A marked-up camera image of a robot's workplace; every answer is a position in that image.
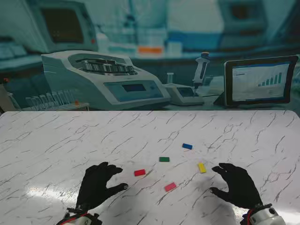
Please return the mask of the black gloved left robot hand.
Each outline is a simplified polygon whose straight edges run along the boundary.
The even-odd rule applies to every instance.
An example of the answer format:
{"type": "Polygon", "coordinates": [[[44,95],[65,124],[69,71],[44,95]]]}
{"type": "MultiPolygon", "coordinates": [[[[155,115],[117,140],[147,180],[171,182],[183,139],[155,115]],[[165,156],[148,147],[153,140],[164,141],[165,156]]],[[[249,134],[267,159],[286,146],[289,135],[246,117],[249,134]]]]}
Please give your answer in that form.
{"type": "Polygon", "coordinates": [[[86,169],[78,193],[76,208],[84,211],[94,209],[108,198],[128,189],[127,183],[106,187],[107,182],[122,171],[122,168],[110,165],[108,162],[102,162],[86,169]]]}

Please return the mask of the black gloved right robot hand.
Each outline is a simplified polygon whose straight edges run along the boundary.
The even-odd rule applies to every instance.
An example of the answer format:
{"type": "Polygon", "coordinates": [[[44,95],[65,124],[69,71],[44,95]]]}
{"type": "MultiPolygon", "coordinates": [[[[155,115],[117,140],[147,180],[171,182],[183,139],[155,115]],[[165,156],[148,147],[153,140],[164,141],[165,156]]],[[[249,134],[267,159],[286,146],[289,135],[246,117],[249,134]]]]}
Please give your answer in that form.
{"type": "Polygon", "coordinates": [[[212,168],[228,185],[228,192],[211,187],[210,192],[237,207],[253,209],[262,205],[260,194],[248,172],[230,163],[219,163],[212,168]]]}

